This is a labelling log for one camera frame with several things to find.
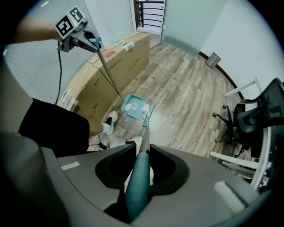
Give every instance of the white sneaker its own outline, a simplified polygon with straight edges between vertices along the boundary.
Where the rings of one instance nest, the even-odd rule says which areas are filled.
[[[128,141],[127,141],[127,142],[134,141],[134,142],[136,143],[136,155],[138,155],[138,153],[139,153],[142,140],[143,140],[143,137],[141,137],[141,136],[135,136],[135,137],[133,137],[131,140],[128,140]]]
[[[105,123],[110,125],[110,131],[109,131],[109,133],[106,133],[106,135],[110,135],[110,134],[113,133],[114,123],[116,122],[117,117],[118,117],[118,114],[115,110],[111,111],[110,114],[107,116]]]

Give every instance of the balcony railing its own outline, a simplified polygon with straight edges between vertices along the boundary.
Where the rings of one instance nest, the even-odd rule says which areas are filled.
[[[144,25],[149,25],[153,27],[162,27],[162,17],[163,17],[163,9],[162,8],[150,8],[150,7],[144,7],[144,4],[148,3],[158,3],[158,4],[164,4],[164,1],[136,1],[136,7],[135,7],[135,16],[136,16],[136,27],[144,27]],[[145,9],[154,9],[157,11],[157,13],[144,13]],[[145,15],[153,15],[157,16],[156,19],[150,19],[148,16]],[[151,21],[161,22],[161,25],[151,24]]]

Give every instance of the hand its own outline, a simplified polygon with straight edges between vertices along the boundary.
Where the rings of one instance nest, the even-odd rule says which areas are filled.
[[[55,29],[55,27],[52,28],[51,32],[52,32],[52,37],[53,37],[52,39],[55,39],[55,40],[57,40],[57,41],[62,43],[62,38],[59,35],[59,33],[57,32],[57,30]]]

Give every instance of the office chair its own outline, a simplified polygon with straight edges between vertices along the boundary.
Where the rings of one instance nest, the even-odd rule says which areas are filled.
[[[245,111],[245,105],[253,103],[256,103],[257,107]],[[213,117],[219,117],[227,125],[225,134],[220,140],[216,139],[215,142],[224,141],[225,135],[229,133],[228,144],[236,140],[242,145],[239,154],[235,157],[243,153],[244,150],[249,150],[249,148],[251,148],[251,157],[259,157],[263,128],[284,125],[283,83],[275,78],[256,99],[240,101],[234,109],[233,120],[229,107],[223,105],[223,108],[228,111],[228,119],[224,119],[217,113],[212,114]],[[237,128],[238,138],[234,136],[234,127]]]

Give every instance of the leg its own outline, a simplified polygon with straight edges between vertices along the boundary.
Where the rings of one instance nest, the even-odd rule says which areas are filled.
[[[229,119],[229,122],[232,124],[233,123],[233,120],[232,120],[232,115],[231,115],[231,112],[230,112],[230,108],[229,106],[226,106],[227,108],[227,111],[228,111],[228,119]]]
[[[90,125],[90,137],[94,137],[95,135],[98,135],[103,132],[102,123],[89,121],[89,125]]]
[[[89,147],[89,123],[82,116],[59,106],[34,99],[19,133],[56,157],[85,153]]]
[[[112,134],[114,130],[114,123],[116,122],[117,118],[118,114],[115,110],[113,110],[108,115],[105,123],[97,123],[89,121],[90,137],[93,137],[103,132],[106,133],[107,135]]]
[[[215,140],[215,143],[222,143],[223,141],[224,141],[224,139],[226,138],[226,135],[227,135],[227,133],[228,133],[228,130],[229,129],[226,129],[226,131],[223,133],[223,135],[221,136],[221,138],[220,139],[216,139]]]
[[[234,136],[234,129],[233,129],[232,125],[228,125],[228,130],[229,130],[229,137],[230,137],[228,143],[232,144],[233,143],[233,136]]]

